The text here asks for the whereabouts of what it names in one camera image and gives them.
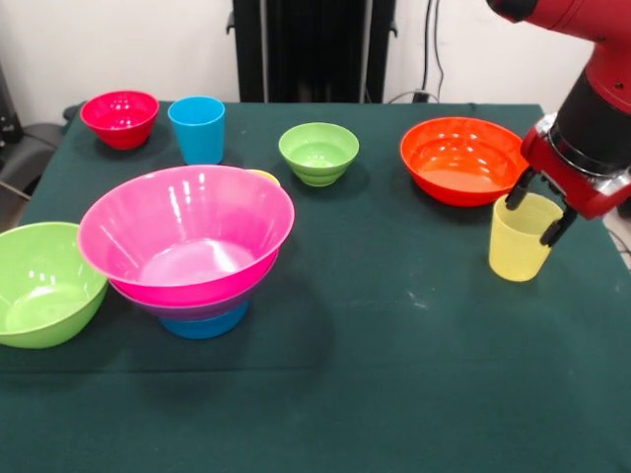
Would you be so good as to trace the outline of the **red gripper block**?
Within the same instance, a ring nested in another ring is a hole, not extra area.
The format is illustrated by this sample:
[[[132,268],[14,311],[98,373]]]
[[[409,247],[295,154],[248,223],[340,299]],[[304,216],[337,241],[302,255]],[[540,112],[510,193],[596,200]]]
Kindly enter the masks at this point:
[[[505,199],[508,210],[517,210],[537,173],[562,194],[569,207],[542,234],[541,245],[555,245],[574,224],[577,213],[586,220],[602,217],[630,197],[630,168],[595,175],[565,159],[551,136],[556,118],[556,112],[544,115],[526,134],[521,152],[529,167],[522,172]]]

